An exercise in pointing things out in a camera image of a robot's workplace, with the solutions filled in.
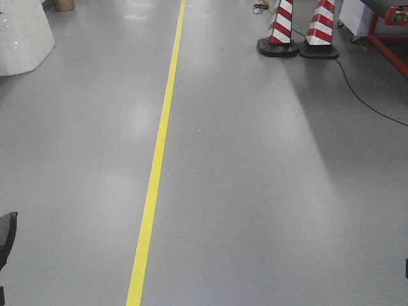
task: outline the yellow line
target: yellow line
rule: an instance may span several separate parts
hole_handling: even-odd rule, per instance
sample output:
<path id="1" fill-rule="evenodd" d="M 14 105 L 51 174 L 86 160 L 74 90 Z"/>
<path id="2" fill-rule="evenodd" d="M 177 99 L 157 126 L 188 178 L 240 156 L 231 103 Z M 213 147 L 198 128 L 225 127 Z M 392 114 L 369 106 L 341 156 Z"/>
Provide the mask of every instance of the yellow line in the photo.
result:
<path id="1" fill-rule="evenodd" d="M 156 148 L 154 151 L 152 171 L 150 173 L 149 188 L 145 202 L 142 226 L 140 228 L 138 246 L 136 248 L 135 263 L 129 286 L 126 306 L 140 306 L 145 283 L 147 261 L 149 259 L 150 240 L 152 238 L 154 213 L 156 211 L 157 194 L 159 192 L 161 167 L 163 165 L 164 148 L 168 122 L 170 119 L 171 101 L 179 59 L 180 39 L 183 27 L 184 12 L 187 0 L 182 0 L 178 15 L 176 37 L 174 40 L 173 55 L 171 57 L 170 71 L 167 79 L 166 94 L 164 95 L 163 110 L 161 113 L 159 132 L 157 134 Z"/>

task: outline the white object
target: white object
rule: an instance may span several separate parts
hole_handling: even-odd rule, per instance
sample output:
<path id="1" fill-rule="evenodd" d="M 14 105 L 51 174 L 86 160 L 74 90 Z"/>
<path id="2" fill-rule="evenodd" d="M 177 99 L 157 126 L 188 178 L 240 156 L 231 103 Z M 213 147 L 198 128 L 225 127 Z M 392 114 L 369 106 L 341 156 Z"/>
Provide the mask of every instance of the white object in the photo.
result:
<path id="1" fill-rule="evenodd" d="M 38 0 L 0 0 L 0 76 L 36 69 L 55 45 Z"/>
<path id="2" fill-rule="evenodd" d="M 374 12 L 359 0 L 344 0 L 339 19 L 353 33 L 354 36 L 367 36 Z M 379 18 L 377 34 L 408 34 L 407 26 L 386 25 Z"/>

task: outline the traffic cone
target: traffic cone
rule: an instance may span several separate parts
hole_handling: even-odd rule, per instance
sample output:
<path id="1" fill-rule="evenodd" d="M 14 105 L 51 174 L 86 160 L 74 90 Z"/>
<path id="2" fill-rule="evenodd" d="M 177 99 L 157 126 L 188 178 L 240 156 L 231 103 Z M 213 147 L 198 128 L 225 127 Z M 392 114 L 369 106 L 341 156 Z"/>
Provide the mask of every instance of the traffic cone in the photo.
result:
<path id="1" fill-rule="evenodd" d="M 309 59 L 335 59 L 339 56 L 332 43 L 335 0 L 319 0 L 305 41 L 299 46 L 300 56 Z"/>
<path id="2" fill-rule="evenodd" d="M 291 40 L 293 0 L 276 0 L 268 36 L 258 40 L 260 54 L 269 57 L 291 57 L 298 53 Z"/>

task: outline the epoxy floor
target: epoxy floor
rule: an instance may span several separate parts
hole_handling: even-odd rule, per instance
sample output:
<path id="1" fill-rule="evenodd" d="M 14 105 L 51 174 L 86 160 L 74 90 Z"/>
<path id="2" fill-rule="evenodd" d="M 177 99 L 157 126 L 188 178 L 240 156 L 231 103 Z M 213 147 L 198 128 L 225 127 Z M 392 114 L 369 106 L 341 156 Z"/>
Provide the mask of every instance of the epoxy floor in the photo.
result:
<path id="1" fill-rule="evenodd" d="M 252 4 L 187 1 L 142 305 L 406 305 L 408 128 L 334 61 L 259 55 Z M 50 10 L 52 53 L 1 79 L 8 306 L 125 304 L 179 6 Z M 351 36 L 334 30 L 354 89 L 408 122 L 407 80 Z"/>

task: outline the cone base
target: cone base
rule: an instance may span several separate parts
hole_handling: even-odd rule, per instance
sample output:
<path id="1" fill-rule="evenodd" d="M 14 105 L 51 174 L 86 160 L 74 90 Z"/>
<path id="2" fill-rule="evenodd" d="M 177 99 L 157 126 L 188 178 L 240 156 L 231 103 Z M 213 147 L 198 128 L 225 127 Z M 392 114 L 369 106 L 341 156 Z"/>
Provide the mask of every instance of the cone base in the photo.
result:
<path id="1" fill-rule="evenodd" d="M 293 57 L 296 56 L 299 48 L 291 40 L 291 43 L 270 43 L 267 38 L 258 40 L 257 48 L 260 54 L 267 57 Z"/>
<path id="2" fill-rule="evenodd" d="M 299 44 L 299 55 L 308 59 L 336 59 L 340 54 L 333 45 L 322 46 L 319 50 L 319 46 L 310 47 L 307 41 L 304 41 Z"/>

